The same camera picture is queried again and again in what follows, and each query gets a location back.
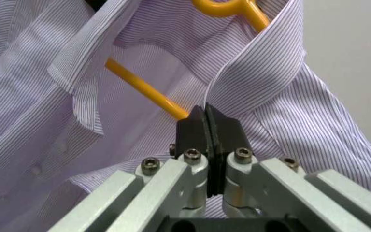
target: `white wall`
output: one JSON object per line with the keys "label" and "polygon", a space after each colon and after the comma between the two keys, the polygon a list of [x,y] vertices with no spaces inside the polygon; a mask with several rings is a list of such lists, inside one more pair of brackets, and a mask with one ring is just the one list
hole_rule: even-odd
{"label": "white wall", "polygon": [[371,0],[304,0],[307,64],[371,142]]}

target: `hanger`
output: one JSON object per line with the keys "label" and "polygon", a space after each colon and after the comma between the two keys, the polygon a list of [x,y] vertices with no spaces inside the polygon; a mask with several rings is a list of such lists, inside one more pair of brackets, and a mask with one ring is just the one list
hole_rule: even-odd
{"label": "hanger", "polygon": [[[212,0],[192,0],[194,6],[204,14],[212,17],[228,17],[243,15],[257,31],[262,31],[269,25],[268,18],[257,7],[256,0],[229,0],[214,2]],[[108,58],[105,67],[126,81],[148,99],[164,109],[174,118],[180,120],[188,117],[188,112],[164,96],[151,85],[143,81],[115,60]]]}

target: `shirt collar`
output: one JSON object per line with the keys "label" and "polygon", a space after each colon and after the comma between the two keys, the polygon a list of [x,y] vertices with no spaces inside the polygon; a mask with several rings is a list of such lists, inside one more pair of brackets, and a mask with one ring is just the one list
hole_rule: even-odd
{"label": "shirt collar", "polygon": [[[109,0],[54,59],[48,72],[73,95],[76,118],[98,131],[97,80],[114,38],[140,0]],[[210,82],[205,99],[229,116],[258,107],[285,88],[302,62],[302,1],[290,0],[271,24],[231,59]]]}
{"label": "shirt collar", "polygon": [[296,76],[303,50],[303,2],[290,0],[277,17],[211,81],[205,95],[224,114],[236,117],[282,91]]}

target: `fabric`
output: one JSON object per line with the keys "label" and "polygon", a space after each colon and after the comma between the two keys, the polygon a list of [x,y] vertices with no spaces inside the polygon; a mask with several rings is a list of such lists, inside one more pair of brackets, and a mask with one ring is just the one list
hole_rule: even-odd
{"label": "fabric", "polygon": [[[167,159],[175,120],[112,57],[187,110],[242,122],[259,160],[335,169],[371,191],[371,145],[304,63],[302,1],[259,0],[261,33],[184,0],[0,0],[0,231],[45,231],[115,170]],[[221,198],[207,217],[223,217]]]}

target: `screw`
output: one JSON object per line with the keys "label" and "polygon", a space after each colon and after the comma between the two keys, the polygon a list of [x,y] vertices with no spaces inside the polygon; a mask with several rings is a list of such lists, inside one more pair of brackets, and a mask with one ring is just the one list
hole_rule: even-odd
{"label": "screw", "polygon": [[287,167],[289,167],[295,172],[297,172],[297,170],[299,169],[299,163],[295,159],[283,157],[283,158],[280,158],[280,161],[285,163]]}
{"label": "screw", "polygon": [[175,144],[170,144],[170,156],[175,156]]}
{"label": "screw", "polygon": [[154,157],[148,157],[141,162],[141,170],[144,175],[154,175],[160,169],[160,161]]}
{"label": "screw", "polygon": [[234,160],[239,164],[251,163],[253,152],[245,147],[237,148],[234,151]]}
{"label": "screw", "polygon": [[201,161],[201,153],[194,149],[187,149],[184,153],[184,161],[190,165],[195,165]]}

